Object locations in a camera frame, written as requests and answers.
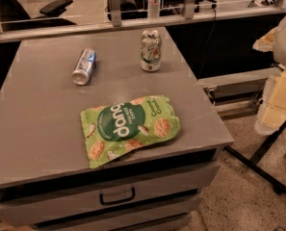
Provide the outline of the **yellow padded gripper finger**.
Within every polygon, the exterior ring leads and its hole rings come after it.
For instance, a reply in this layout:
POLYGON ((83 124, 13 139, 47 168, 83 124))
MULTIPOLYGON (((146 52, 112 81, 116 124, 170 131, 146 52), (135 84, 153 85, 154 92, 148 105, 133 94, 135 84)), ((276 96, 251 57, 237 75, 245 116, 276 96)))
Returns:
POLYGON ((275 36, 276 30, 277 30, 277 28, 274 27, 266 35, 264 35, 260 39, 257 39, 254 42, 252 48, 254 50, 257 50, 260 52, 272 52, 273 51, 274 36, 275 36))
POLYGON ((254 129, 260 135, 271 135, 286 121, 286 70, 266 81, 262 100, 254 129))

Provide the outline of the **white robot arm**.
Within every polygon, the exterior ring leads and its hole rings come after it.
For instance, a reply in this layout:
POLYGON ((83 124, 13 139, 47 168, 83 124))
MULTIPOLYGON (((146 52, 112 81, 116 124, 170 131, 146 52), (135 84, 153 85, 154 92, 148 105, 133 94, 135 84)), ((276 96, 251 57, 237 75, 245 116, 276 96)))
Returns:
POLYGON ((272 51, 274 60, 284 66, 280 74, 271 75, 266 81, 254 125, 258 134, 271 135, 286 121, 286 15, 275 28, 254 42, 253 48, 272 51))

